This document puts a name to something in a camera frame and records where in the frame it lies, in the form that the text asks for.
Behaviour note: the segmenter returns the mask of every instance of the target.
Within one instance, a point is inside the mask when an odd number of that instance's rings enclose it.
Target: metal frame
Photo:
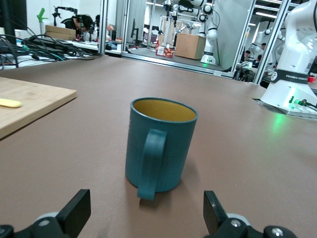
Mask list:
[[[156,3],[157,3],[157,0],[153,0],[152,12],[151,12],[151,18],[150,18],[150,28],[149,28],[149,33],[148,33],[148,42],[147,42],[147,46],[149,46],[149,45],[150,45],[150,42],[151,42],[152,27],[153,27],[153,16],[154,16],[155,4],[156,4]]]
[[[282,1],[278,0],[259,0],[259,1],[265,1],[265,2],[270,2],[270,3],[275,3],[281,5]],[[290,6],[298,6],[299,4],[296,3],[289,3]]]
[[[122,40],[122,45],[121,45],[121,55],[123,52],[125,52],[125,48],[127,46],[127,34],[128,34],[128,24],[129,24],[129,13],[130,13],[130,3],[131,3],[131,0],[128,0],[127,1],[127,5],[126,5],[126,8],[125,8],[125,12],[124,12],[124,27],[123,27],[123,40]]]
[[[158,65],[178,68],[178,69],[182,69],[182,70],[186,70],[190,72],[203,73],[203,74],[225,77],[230,79],[232,79],[234,74],[233,72],[222,72],[222,71],[218,71],[218,70],[214,70],[210,68],[204,68],[204,67],[199,67],[199,66],[194,66],[194,65],[179,63],[179,62],[173,62],[173,61],[167,61],[164,59],[157,59],[157,58],[152,58],[147,56],[135,55],[135,54],[130,54],[126,52],[122,52],[121,57],[124,59],[138,60],[142,62],[148,62],[148,63],[158,64]]]
[[[276,11],[278,12],[279,9],[278,8],[274,8],[274,7],[269,7],[269,6],[261,6],[261,5],[255,5],[255,8],[258,9],[265,9],[265,10],[270,10],[270,11]]]
[[[244,38],[245,38],[245,34],[247,32],[247,29],[249,27],[249,22],[251,21],[251,17],[252,17],[252,13],[253,13],[253,10],[255,8],[255,4],[256,4],[256,1],[257,0],[253,0],[253,3],[250,5],[250,8],[249,8],[249,13],[248,13],[248,16],[247,16],[247,20],[244,24],[244,28],[243,28],[243,34],[241,34],[241,37],[240,37],[240,41],[239,41],[239,49],[237,50],[236,52],[236,55],[234,57],[234,60],[233,60],[233,65],[232,65],[232,68],[231,68],[231,72],[234,72],[236,67],[237,67],[237,63],[238,61],[240,60],[239,59],[239,56],[240,56],[240,52],[242,51],[243,49],[243,46],[244,46]]]
[[[100,31],[98,53],[104,55],[106,51],[106,33],[107,33],[107,17],[108,17],[108,0],[101,0],[100,11]]]
[[[288,7],[289,7],[289,4],[290,4],[291,0],[283,0],[282,1],[282,4],[280,6],[280,9],[277,13],[277,18],[274,22],[274,25],[272,27],[272,31],[268,37],[268,41],[267,41],[267,44],[266,44],[266,48],[265,48],[265,51],[263,53],[263,56],[262,56],[262,59],[260,61],[260,64],[259,64],[259,67],[258,67],[258,71],[254,77],[254,80],[253,80],[253,83],[255,84],[260,84],[261,83],[261,80],[263,78],[263,75],[264,75],[264,71],[265,71],[265,68],[266,68],[266,63],[267,63],[267,60],[268,60],[268,56],[269,54],[272,53],[273,51],[273,47],[275,45],[275,42],[276,42],[276,39],[277,39],[277,35],[279,33],[279,30],[281,29],[281,26],[283,24],[283,21],[286,17],[286,13],[287,13],[287,10],[288,10]]]

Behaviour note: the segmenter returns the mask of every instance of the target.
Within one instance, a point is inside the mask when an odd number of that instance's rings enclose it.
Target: cardboard box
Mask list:
[[[52,38],[65,40],[65,41],[72,41],[72,40],[74,40],[76,38],[75,35],[65,35],[65,34],[60,34],[60,33],[50,32],[50,31],[47,31],[45,33],[45,35],[48,35],[48,36],[50,36]]]
[[[159,48],[157,49],[156,55],[157,55],[157,56],[163,56],[163,57],[173,58],[173,53],[174,53],[174,50],[172,50],[172,49],[170,49],[170,48],[159,47]]]
[[[178,33],[175,55],[193,60],[200,60],[204,55],[205,43],[205,37]]]
[[[57,27],[57,26],[46,25],[45,26],[45,30],[46,31],[50,31],[50,32],[56,32],[56,33],[64,34],[64,35],[74,35],[74,36],[76,35],[76,30],[68,29],[68,28],[62,28],[62,27]]]

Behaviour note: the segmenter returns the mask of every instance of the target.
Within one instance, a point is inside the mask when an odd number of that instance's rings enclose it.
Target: ceiling light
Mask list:
[[[149,4],[149,5],[154,5],[153,2],[147,2],[147,4]],[[162,5],[162,4],[157,4],[157,3],[155,3],[155,6],[163,6],[163,5]]]
[[[270,15],[270,14],[265,14],[265,13],[262,13],[262,12],[256,12],[256,15],[267,16],[267,17],[271,17],[271,18],[277,18],[277,16]]]

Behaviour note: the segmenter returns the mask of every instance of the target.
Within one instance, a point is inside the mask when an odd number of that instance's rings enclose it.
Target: mug rim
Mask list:
[[[139,112],[138,110],[136,110],[136,109],[134,108],[133,104],[134,104],[135,102],[137,102],[137,101],[142,101],[142,100],[161,100],[161,101],[167,101],[167,102],[176,103],[176,104],[179,104],[179,105],[182,105],[182,106],[184,106],[184,107],[189,108],[190,110],[192,110],[192,111],[195,113],[196,116],[195,116],[195,118],[192,119],[192,120],[184,120],[184,121],[161,120],[161,119],[153,118],[153,117],[150,117],[150,116],[148,116],[148,115],[145,115],[145,114]],[[188,105],[186,105],[186,104],[184,104],[184,103],[181,103],[181,102],[178,102],[178,101],[175,101],[175,100],[171,100],[171,99],[167,99],[167,98],[155,98],[155,97],[137,98],[137,99],[134,99],[134,100],[130,103],[130,107],[131,107],[131,109],[132,109],[133,111],[135,111],[136,113],[141,114],[141,115],[143,115],[144,117],[146,117],[146,118],[148,118],[148,119],[156,120],[156,121],[160,121],[160,122],[182,124],[182,123],[189,123],[189,122],[196,121],[196,120],[198,119],[198,117],[199,117],[198,112],[197,112],[194,108],[192,108],[192,107],[190,107],[190,106],[188,106]]]

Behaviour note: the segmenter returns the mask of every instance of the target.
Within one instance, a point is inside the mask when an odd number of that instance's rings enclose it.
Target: desk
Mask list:
[[[274,224],[316,237],[317,123],[260,106],[253,98],[264,88],[105,56],[0,76],[78,92],[0,141],[0,224],[18,231],[89,188],[92,214],[81,238],[202,238],[203,192],[214,190],[227,212],[259,231]],[[181,183],[156,204],[140,203],[124,176],[129,104],[148,96],[200,114]]]
[[[76,42],[76,41],[66,41],[72,43],[74,46],[79,48],[88,49],[94,52],[98,51],[98,44],[96,42]],[[120,55],[121,51],[119,50],[105,50],[105,53],[117,54]]]

